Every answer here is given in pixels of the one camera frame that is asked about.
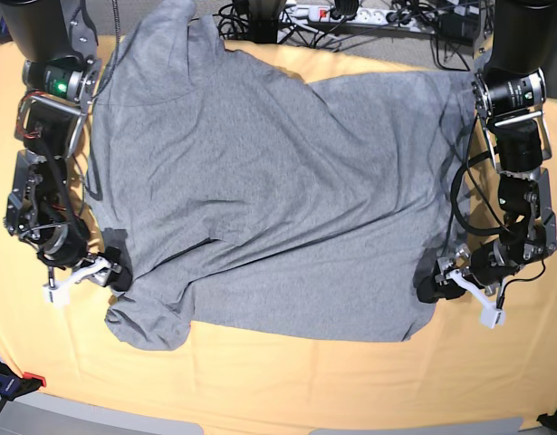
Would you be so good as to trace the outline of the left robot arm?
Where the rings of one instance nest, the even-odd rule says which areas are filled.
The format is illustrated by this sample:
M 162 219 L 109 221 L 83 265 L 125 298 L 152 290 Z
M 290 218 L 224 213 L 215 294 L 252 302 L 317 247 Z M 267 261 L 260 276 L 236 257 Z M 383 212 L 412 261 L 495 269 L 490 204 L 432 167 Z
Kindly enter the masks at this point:
M 489 241 L 473 252 L 461 246 L 440 257 L 417 288 L 425 304 L 477 292 L 494 295 L 500 310 L 507 287 L 519 280 L 517 273 L 531 263 L 544 263 L 557 249 L 549 173 L 543 167 L 552 151 L 543 118 L 547 90 L 542 71 L 557 30 L 557 1 L 497 1 L 494 22 L 491 54 L 473 83 L 475 119 L 487 150 L 465 158 L 449 197 L 451 220 L 468 235 Z M 499 175 L 497 198 L 504 214 L 496 226 L 481 228 L 462 215 L 458 196 L 464 177 L 485 160 Z

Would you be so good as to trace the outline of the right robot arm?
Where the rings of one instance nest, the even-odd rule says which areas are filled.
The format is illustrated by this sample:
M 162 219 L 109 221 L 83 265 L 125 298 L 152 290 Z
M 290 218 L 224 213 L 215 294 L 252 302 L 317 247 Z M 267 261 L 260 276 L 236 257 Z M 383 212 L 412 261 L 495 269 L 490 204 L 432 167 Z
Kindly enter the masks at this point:
M 120 250 L 90 251 L 84 208 L 74 207 L 70 194 L 68 164 L 104 89 L 97 83 L 95 24 L 83 1 L 1 1 L 0 11 L 25 58 L 26 87 L 14 133 L 24 147 L 17 154 L 5 228 L 47 266 L 49 295 L 83 279 L 126 292 L 132 277 Z

